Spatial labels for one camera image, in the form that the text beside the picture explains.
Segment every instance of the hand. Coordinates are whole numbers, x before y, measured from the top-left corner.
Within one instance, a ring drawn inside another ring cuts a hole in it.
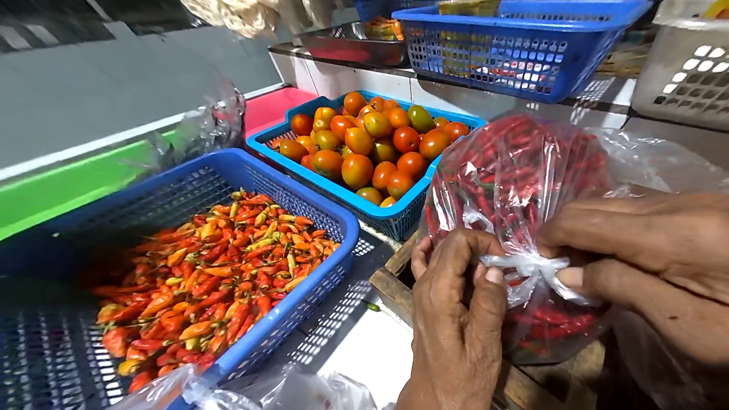
[[[538,242],[548,257],[559,247],[608,255],[558,278],[640,312],[695,359],[729,363],[729,196],[575,201],[542,226]]]
[[[430,264],[430,239],[413,250],[413,370],[400,393],[398,410],[487,409],[501,367],[501,327],[506,312],[504,275],[476,257],[503,255],[494,235],[470,229],[451,232]],[[474,293],[463,303],[466,272]]]

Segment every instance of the plastic bag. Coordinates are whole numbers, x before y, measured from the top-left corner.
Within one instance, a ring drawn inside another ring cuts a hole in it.
[[[575,198],[726,187],[729,175],[677,144],[618,130],[582,130],[514,115],[452,144],[431,182],[421,223],[434,243],[455,228],[494,233],[508,257],[504,355],[515,364],[566,360],[603,330],[609,306],[556,278],[569,259],[539,255],[537,231]]]
[[[183,399],[205,410],[377,410],[370,391],[338,373],[308,374],[298,364],[276,366],[234,379],[220,388],[195,375],[188,364],[130,394],[109,410],[166,409]]]

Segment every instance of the tomato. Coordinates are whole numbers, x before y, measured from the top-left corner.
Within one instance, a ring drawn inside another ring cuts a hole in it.
[[[329,179],[337,179],[342,176],[342,155],[334,151],[319,151],[313,158],[314,171]]]
[[[420,141],[420,153],[427,160],[434,160],[451,144],[451,138],[441,130],[433,130],[425,134]]]
[[[383,107],[385,109],[400,108],[400,104],[395,100],[385,100]]]
[[[385,198],[384,201],[382,201],[382,204],[380,204],[380,208],[389,208],[390,206],[395,205],[395,202],[397,202],[397,199],[388,196],[387,198]]]
[[[294,160],[297,163],[301,162],[301,158],[309,155],[309,151],[303,145],[290,139],[285,139],[281,141],[280,145],[278,146],[278,151],[284,157],[290,160]]]
[[[364,129],[375,138],[384,138],[392,134],[392,124],[381,112],[368,112],[365,114]]]
[[[372,137],[357,127],[350,128],[345,132],[344,142],[350,151],[360,155],[369,155],[375,146]]]
[[[296,142],[303,145],[310,154],[316,154],[316,147],[314,147],[314,141],[310,136],[302,135],[296,138]]]
[[[392,134],[392,143],[400,152],[413,152],[420,146],[420,136],[410,127],[400,127]]]
[[[337,148],[342,146],[339,138],[328,130],[317,132],[311,140],[314,141],[317,151],[337,151]]]
[[[392,198],[400,199],[414,184],[415,182],[410,174],[403,171],[395,171],[390,176],[390,182],[387,183],[387,192],[390,193]]]
[[[314,121],[324,120],[327,124],[332,122],[332,118],[337,115],[337,112],[333,108],[319,107],[314,113]]]
[[[375,140],[375,147],[370,152],[370,158],[373,163],[389,161],[394,163],[397,160],[397,150],[387,138],[379,138]]]
[[[370,105],[377,111],[382,112],[385,109],[385,99],[380,96],[372,97]]]
[[[301,158],[301,165],[303,165],[307,169],[310,169],[311,171],[316,172],[316,170],[314,169],[314,156],[312,154]]]
[[[372,161],[364,155],[349,155],[342,163],[342,179],[353,190],[369,185],[372,172]]]
[[[364,117],[365,114],[368,112],[378,112],[375,107],[371,105],[365,105],[361,110],[359,110],[359,117]]]
[[[443,129],[446,134],[451,138],[451,142],[455,142],[461,138],[462,135],[468,135],[468,125],[453,121],[452,123],[445,126]]]
[[[306,114],[296,114],[291,119],[291,131],[294,131],[296,135],[309,135],[311,134],[314,120]]]
[[[342,158],[347,158],[350,155],[352,155],[352,150],[345,145],[344,148],[342,148]]]
[[[330,123],[330,128],[332,129],[332,132],[342,142],[344,142],[344,133],[347,131],[347,128],[353,127],[355,127],[355,125],[352,120],[342,115],[337,115],[336,117],[332,118],[332,122]]]
[[[402,108],[393,108],[387,110],[387,119],[390,120],[393,128],[409,127],[410,118],[408,112]]]
[[[410,124],[412,124],[412,127],[419,134],[425,134],[435,128],[433,117],[431,117],[430,113],[419,105],[413,105],[409,108],[408,118],[410,118]]]
[[[397,170],[407,172],[415,181],[425,175],[427,166],[425,158],[418,152],[406,152],[397,160]]]
[[[433,123],[435,124],[435,128],[443,131],[445,129],[445,126],[450,123],[450,121],[446,120],[443,117],[436,117],[433,119]]]
[[[357,195],[367,199],[369,202],[372,202],[375,206],[380,206],[380,204],[382,204],[382,194],[375,188],[362,188],[357,191]]]
[[[397,171],[397,166],[392,162],[380,162],[375,167],[375,173],[372,176],[372,186],[379,190],[386,190],[387,183],[390,182],[390,177],[395,171]]]
[[[344,109],[346,109],[350,115],[358,115],[359,111],[365,105],[367,105],[367,100],[365,100],[362,94],[357,93],[356,91],[352,91],[344,97]]]

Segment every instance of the blue plastic basket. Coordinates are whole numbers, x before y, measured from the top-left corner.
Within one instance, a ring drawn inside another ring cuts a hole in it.
[[[370,93],[368,91],[359,91],[359,93],[361,93],[368,101],[372,97],[377,96],[377,94]],[[345,97],[346,95],[334,100],[330,100],[327,97],[318,97],[307,103],[301,104],[298,107],[291,108],[286,111],[285,123],[275,125],[267,130],[259,132],[258,134],[250,136],[247,139],[248,145],[258,151],[261,155],[264,155],[265,157],[280,164],[284,168],[284,172],[291,177],[305,183],[307,186],[312,187],[323,196],[326,196],[341,206],[349,209],[360,220],[363,220],[381,233],[399,241],[405,236],[408,230],[420,220],[420,214],[423,211],[423,206],[425,204],[426,189],[428,188],[428,185],[430,185],[433,173],[435,173],[435,168],[440,162],[440,156],[435,158],[430,166],[428,166],[425,176],[417,181],[417,183],[397,203],[395,203],[395,205],[388,208],[380,208],[372,202],[359,197],[348,188],[324,178],[316,172],[307,169],[299,163],[284,157],[270,148],[270,143],[280,136],[287,139],[296,139],[296,134],[291,131],[291,119],[294,115],[303,113],[313,117],[314,112],[316,112],[316,109],[319,107],[330,107],[341,112]],[[400,100],[395,101],[397,101],[400,106],[406,110],[413,105]],[[452,112],[446,112],[435,108],[424,108],[430,112],[433,118],[444,117],[449,121],[460,121],[463,124],[468,125],[470,130],[486,124],[484,120],[469,115],[454,114]]]
[[[401,10],[416,73],[467,87],[556,103],[588,84],[646,0],[504,0],[497,17]]]
[[[240,187],[266,193],[309,217],[341,246],[205,374],[213,382],[254,370],[348,273],[359,224],[352,213],[242,150],[192,160],[133,187],[0,242],[0,408],[102,409],[120,400],[130,378],[101,346],[98,299],[74,285],[88,255],[139,242],[182,224]],[[186,408],[178,398],[170,408]]]
[[[354,6],[359,19],[367,22],[379,15],[390,17],[390,14],[397,10],[432,6],[437,2],[437,0],[356,0]]]

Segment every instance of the fingernail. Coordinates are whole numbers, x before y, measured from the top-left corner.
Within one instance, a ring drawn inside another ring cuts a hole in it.
[[[486,280],[501,284],[504,281],[504,272],[496,266],[490,266],[486,271]]]
[[[583,268],[564,268],[557,272],[557,279],[567,287],[582,287]]]

